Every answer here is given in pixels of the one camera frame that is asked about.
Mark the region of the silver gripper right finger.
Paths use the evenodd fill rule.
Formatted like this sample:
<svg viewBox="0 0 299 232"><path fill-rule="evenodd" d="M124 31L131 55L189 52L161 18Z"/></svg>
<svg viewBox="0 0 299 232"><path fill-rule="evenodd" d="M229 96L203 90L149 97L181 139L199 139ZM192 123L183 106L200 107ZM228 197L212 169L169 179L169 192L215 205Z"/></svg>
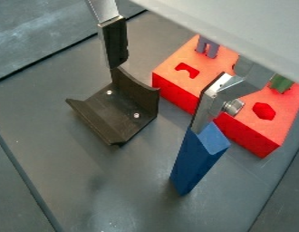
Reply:
<svg viewBox="0 0 299 232"><path fill-rule="evenodd" d="M221 72L201 91L189 124L192 131L200 133L221 112L236 116L244 107L240 97L260 91L273 76L275 72L265 66L240 57L235 64L235 74Z"/></svg>

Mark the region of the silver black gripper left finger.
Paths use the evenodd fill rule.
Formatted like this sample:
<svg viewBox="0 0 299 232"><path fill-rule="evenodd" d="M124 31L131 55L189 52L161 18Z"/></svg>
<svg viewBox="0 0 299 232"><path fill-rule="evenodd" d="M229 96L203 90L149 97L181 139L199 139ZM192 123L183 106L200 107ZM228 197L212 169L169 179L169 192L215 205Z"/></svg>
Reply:
<svg viewBox="0 0 299 232"><path fill-rule="evenodd" d="M109 68L119 67L128 59L125 18L120 15L115 0L85 0L97 21L97 33L104 42Z"/></svg>

